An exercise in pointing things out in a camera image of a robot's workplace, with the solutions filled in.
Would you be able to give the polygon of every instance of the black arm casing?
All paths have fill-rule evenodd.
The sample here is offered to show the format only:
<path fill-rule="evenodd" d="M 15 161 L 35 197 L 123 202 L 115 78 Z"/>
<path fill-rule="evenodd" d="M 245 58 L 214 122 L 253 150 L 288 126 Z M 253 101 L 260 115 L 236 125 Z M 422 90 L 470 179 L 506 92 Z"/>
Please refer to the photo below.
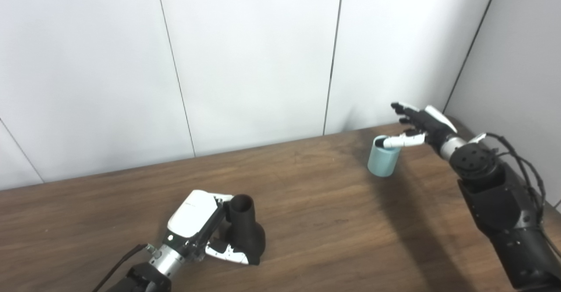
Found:
<path fill-rule="evenodd" d="M 127 275 L 107 292 L 144 292 L 150 282 L 154 282 L 150 292 L 170 292 L 172 282 L 148 262 L 136 264 Z"/>
<path fill-rule="evenodd" d="M 561 291 L 561 267 L 525 186 L 508 164 L 496 164 L 499 169 L 493 172 L 501 178 L 493 181 L 500 181 L 498 185 L 479 188 L 469 180 L 458 181 L 477 228 L 493 244 L 513 288 Z"/>

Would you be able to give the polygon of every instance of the robotic arm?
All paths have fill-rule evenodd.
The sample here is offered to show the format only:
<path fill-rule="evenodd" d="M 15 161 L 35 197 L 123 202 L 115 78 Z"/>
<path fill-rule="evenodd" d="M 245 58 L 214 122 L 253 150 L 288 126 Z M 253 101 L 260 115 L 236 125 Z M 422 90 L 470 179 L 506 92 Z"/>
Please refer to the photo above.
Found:
<path fill-rule="evenodd" d="M 224 239 L 213 238 L 226 219 L 231 226 Z M 201 261 L 205 255 L 238 264 L 260 263 L 265 250 L 265 231 L 255 222 L 250 196 L 231 196 L 194 190 L 168 221 L 162 246 L 137 246 L 115 266 L 102 284 L 135 252 L 146 248 L 152 253 L 148 262 L 133 266 L 126 276 L 107 292 L 169 292 L 171 278 L 187 262 Z"/>
<path fill-rule="evenodd" d="M 466 142 L 433 106 L 419 110 L 393 103 L 391 107 L 403 116 L 399 122 L 411 124 L 412 128 L 399 136 L 379 139 L 374 145 L 390 148 L 429 144 L 459 176 L 459 188 L 475 224 L 493 244 L 513 288 L 523 292 L 561 292 L 561 265 L 552 250 L 559 252 L 543 231 L 545 189 L 535 168 L 502 136 L 485 133 Z M 509 150 L 504 154 L 517 160 L 525 183 L 496 150 L 478 144 L 486 136 L 497 138 Z M 522 163 L 536 176 L 541 196 L 531 188 Z"/>

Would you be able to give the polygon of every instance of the light blue cup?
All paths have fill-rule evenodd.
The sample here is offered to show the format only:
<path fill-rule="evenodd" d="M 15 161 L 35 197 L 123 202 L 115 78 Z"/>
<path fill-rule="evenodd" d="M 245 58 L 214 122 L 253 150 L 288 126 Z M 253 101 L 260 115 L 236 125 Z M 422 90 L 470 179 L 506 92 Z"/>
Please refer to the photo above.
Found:
<path fill-rule="evenodd" d="M 382 138 L 387 138 L 387 135 L 377 136 L 374 142 Z M 379 148 L 374 146 L 374 142 L 372 142 L 372 150 L 368 159 L 368 170 L 378 177 L 390 176 L 393 174 L 401 148 Z"/>

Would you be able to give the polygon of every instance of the robot finger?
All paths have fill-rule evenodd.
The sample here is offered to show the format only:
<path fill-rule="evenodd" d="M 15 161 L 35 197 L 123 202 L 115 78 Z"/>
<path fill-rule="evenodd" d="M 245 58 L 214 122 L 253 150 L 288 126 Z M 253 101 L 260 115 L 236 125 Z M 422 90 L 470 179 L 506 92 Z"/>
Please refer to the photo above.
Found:
<path fill-rule="evenodd" d="M 405 114 L 406 116 L 408 116 L 408 112 L 409 111 L 415 111 L 418 112 L 419 109 L 416 108 L 415 106 L 411 106 L 408 103 L 405 102 L 394 102 L 391 103 L 391 108 L 393 108 L 393 110 L 395 110 L 396 114 Z"/>

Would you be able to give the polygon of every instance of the wooden table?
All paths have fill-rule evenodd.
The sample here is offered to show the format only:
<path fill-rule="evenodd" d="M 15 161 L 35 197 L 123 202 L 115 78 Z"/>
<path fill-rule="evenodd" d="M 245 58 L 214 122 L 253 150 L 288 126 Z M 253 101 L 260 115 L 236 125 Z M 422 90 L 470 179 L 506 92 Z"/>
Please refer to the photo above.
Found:
<path fill-rule="evenodd" d="M 207 257 L 174 292 L 511 291 L 475 228 L 456 176 L 428 146 L 401 151 L 377 178 L 372 140 L 400 125 L 322 136 L 0 192 L 0 286 L 90 291 L 125 252 L 160 244 L 193 189 L 250 194 L 267 249 L 260 266 Z M 547 210 L 561 246 L 561 216 Z M 128 268 L 148 260 L 141 252 Z"/>

